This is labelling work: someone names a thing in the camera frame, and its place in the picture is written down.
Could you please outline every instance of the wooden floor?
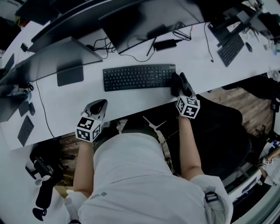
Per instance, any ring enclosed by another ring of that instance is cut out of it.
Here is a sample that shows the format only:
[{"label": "wooden floor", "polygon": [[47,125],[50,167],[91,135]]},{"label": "wooden floor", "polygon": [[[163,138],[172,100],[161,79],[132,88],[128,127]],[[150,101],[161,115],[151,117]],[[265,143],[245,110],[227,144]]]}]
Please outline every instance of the wooden floor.
[{"label": "wooden floor", "polygon": [[[257,136],[256,129],[261,130],[263,125],[267,131],[271,129],[273,113],[270,110],[269,100],[259,99],[242,88],[233,90],[218,88],[201,95],[213,102],[239,110],[243,115],[243,125],[250,134]],[[80,140],[76,139],[75,133],[62,136],[60,143],[64,153],[76,155],[77,159]],[[75,171],[76,159],[63,161],[63,164],[68,166],[68,171]]]}]

